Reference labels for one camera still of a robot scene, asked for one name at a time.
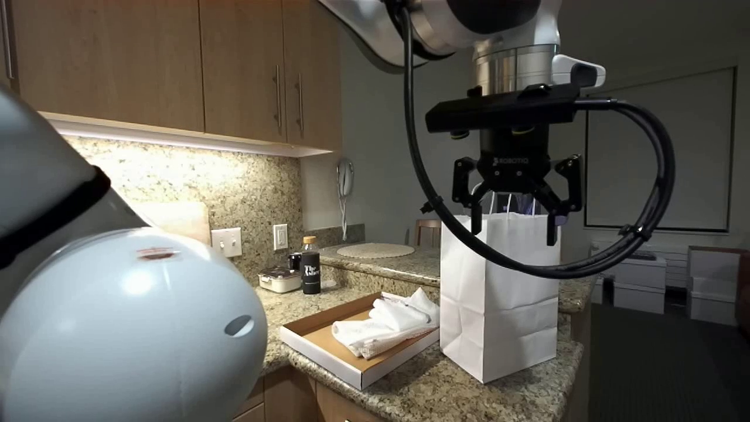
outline wooden tray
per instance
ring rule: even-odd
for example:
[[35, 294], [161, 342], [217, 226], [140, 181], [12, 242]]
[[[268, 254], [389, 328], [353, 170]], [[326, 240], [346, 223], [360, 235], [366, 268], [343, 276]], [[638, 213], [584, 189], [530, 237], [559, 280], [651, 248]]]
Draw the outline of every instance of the wooden tray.
[[320, 314], [312, 314], [279, 328], [279, 339], [284, 346], [293, 347], [295, 351], [305, 355], [314, 364], [322, 366], [334, 378], [343, 381], [353, 390], [366, 390], [375, 381], [383, 378], [410, 357], [420, 355], [429, 346], [437, 340], [437, 330], [429, 330], [420, 339], [404, 340], [393, 350], [387, 350], [373, 360], [356, 360], [343, 346], [339, 346], [331, 336], [331, 323], [346, 321], [346, 320], [368, 320], [373, 302], [379, 294], [362, 296], [358, 301], [338, 306]]

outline white paper bag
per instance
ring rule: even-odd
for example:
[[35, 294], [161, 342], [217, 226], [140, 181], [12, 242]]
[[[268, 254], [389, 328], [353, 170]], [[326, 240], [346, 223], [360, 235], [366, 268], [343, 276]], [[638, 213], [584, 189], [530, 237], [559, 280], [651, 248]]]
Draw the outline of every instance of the white paper bag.
[[[477, 235], [493, 251], [530, 265], [558, 265], [559, 240], [546, 247], [546, 217], [489, 213]], [[441, 347], [481, 383], [556, 357], [558, 282], [499, 268], [447, 228], [441, 231]]]

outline bottle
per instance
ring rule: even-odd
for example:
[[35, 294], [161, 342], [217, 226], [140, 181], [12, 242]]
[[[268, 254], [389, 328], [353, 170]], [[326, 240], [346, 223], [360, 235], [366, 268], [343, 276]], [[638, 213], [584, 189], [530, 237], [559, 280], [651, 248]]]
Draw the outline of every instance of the bottle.
[[302, 237], [302, 255], [300, 255], [300, 271], [302, 271], [302, 294], [314, 296], [320, 294], [320, 255], [315, 251], [314, 237]]

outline granite backsplash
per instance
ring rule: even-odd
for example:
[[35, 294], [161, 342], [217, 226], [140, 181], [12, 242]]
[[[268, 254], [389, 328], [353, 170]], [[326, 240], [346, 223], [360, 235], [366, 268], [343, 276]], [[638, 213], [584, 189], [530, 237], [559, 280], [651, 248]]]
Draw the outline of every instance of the granite backsplash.
[[242, 228], [232, 264], [258, 283], [258, 272], [286, 261], [272, 251], [272, 226], [287, 223], [291, 247], [302, 237], [300, 163], [201, 149], [65, 136], [101, 167], [127, 203], [203, 203], [211, 228]]

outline wall outlet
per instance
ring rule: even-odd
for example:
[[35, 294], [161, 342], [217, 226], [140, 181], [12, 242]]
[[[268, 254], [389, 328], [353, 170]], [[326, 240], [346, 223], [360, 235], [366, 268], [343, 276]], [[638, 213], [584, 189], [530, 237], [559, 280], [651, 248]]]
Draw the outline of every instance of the wall outlet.
[[272, 226], [272, 232], [274, 232], [274, 251], [287, 248], [287, 226], [286, 223]]
[[242, 255], [242, 228], [211, 231], [211, 244], [212, 244], [212, 248], [217, 248], [224, 258]]

